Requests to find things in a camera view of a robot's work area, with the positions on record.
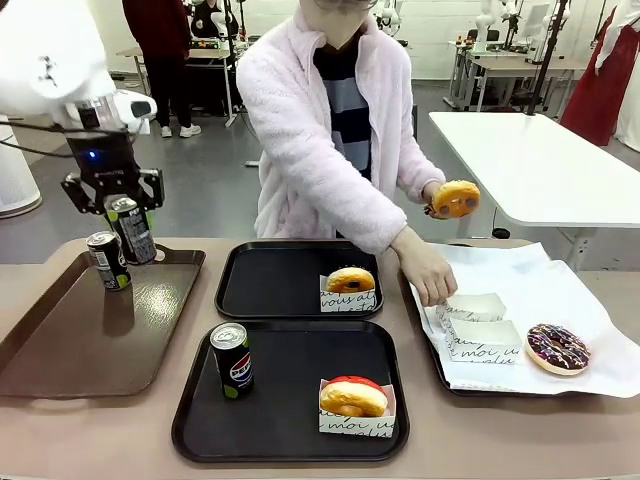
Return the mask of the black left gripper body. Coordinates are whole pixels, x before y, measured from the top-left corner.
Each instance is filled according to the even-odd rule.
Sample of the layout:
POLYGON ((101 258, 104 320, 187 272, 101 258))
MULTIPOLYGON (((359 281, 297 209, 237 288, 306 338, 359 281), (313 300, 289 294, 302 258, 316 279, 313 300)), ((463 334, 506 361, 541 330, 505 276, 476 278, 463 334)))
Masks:
POLYGON ((80 168, 82 182, 95 191, 97 199, 114 195, 140 197, 140 167, 128 133, 77 135, 67 137, 67 143, 80 168))

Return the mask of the person's left hand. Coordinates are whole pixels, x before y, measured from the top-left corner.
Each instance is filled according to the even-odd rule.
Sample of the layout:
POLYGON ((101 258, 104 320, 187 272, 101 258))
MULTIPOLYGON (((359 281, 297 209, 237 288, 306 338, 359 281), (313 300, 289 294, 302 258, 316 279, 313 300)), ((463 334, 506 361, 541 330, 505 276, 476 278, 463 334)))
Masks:
POLYGON ((428 182, 422 190, 422 199, 425 204, 424 212, 430 217, 435 219, 439 219, 440 216, 438 212, 433 208, 432 201, 433 201, 433 197, 435 196, 435 194, 437 193, 437 191, 440 189, 441 186, 442 186, 441 182, 434 180, 434 181, 428 182))

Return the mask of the person's right hand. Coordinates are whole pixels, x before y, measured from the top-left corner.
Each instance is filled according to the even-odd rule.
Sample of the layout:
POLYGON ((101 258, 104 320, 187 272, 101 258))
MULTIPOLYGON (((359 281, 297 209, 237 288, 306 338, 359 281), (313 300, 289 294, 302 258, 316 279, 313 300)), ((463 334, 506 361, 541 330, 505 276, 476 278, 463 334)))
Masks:
POLYGON ((458 290, 450 264, 432 246, 421 242, 402 256, 402 270, 426 307, 444 304, 458 290))

